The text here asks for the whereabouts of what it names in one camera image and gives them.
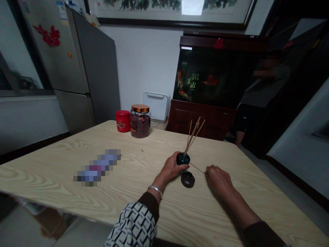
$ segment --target wooden table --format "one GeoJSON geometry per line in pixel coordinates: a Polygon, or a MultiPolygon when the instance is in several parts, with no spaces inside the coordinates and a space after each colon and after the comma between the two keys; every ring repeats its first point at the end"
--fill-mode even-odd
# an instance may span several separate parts
{"type": "MultiPolygon", "coordinates": [[[[117,132],[115,122],[108,121],[1,165],[0,190],[115,224],[126,204],[138,200],[166,158],[183,151],[186,142],[186,135],[158,129],[152,129],[147,138],[136,139],[130,133],[117,132]],[[73,171],[80,164],[74,154],[100,149],[121,149],[121,184],[77,186],[73,171]]],[[[235,145],[196,138],[189,155],[201,170],[214,164],[227,171],[251,208],[286,243],[329,246],[328,238],[235,145]]],[[[157,237],[186,246],[241,246],[229,215],[208,189],[204,174],[193,166],[189,171],[196,179],[192,189],[183,187],[179,177],[165,189],[157,237]]]]}

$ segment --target incense holder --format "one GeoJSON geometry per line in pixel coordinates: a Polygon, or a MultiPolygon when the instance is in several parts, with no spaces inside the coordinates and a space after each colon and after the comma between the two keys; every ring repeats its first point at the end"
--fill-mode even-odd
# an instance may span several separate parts
{"type": "Polygon", "coordinates": [[[179,153],[176,158],[177,165],[188,165],[190,163],[190,157],[188,154],[184,155],[184,153],[179,153]]]}
{"type": "Polygon", "coordinates": [[[192,188],[194,186],[195,178],[190,172],[184,172],[181,176],[182,184],[187,188],[192,188]]]}

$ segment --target hand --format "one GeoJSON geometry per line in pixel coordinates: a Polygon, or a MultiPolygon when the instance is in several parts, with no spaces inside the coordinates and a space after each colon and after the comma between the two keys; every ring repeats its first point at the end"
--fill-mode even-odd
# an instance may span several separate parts
{"type": "MultiPolygon", "coordinates": [[[[162,192],[164,191],[168,181],[178,175],[179,172],[186,170],[189,168],[189,165],[177,165],[176,158],[177,155],[180,152],[174,152],[172,156],[170,156],[166,163],[164,164],[161,172],[159,175],[154,179],[152,185],[156,186],[158,189],[160,189],[162,192]]],[[[147,192],[154,195],[154,197],[157,199],[158,203],[160,203],[161,197],[160,193],[157,192],[155,189],[149,188],[147,192]]]]}
{"type": "Polygon", "coordinates": [[[207,166],[205,175],[208,185],[225,201],[236,194],[230,175],[218,166],[207,166]]]}
{"type": "Polygon", "coordinates": [[[159,175],[163,175],[167,180],[170,180],[176,177],[179,172],[190,167],[189,165],[177,165],[176,158],[179,153],[179,151],[174,152],[174,154],[166,160],[159,175]]]}

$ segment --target bracelet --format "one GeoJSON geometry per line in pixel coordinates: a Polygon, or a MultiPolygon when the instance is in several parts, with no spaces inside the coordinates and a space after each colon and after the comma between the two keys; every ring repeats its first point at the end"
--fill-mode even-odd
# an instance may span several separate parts
{"type": "Polygon", "coordinates": [[[161,192],[161,190],[158,187],[156,187],[154,185],[151,185],[151,186],[148,187],[148,189],[149,188],[155,189],[157,192],[159,192],[160,193],[160,196],[161,196],[161,199],[162,199],[162,192],[161,192]]]}

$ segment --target refrigerator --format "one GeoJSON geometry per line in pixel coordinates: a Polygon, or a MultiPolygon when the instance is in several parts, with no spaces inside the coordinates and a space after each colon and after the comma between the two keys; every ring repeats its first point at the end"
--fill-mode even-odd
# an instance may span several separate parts
{"type": "Polygon", "coordinates": [[[63,1],[19,3],[70,133],[115,120],[120,96],[114,40],[63,1]]]}

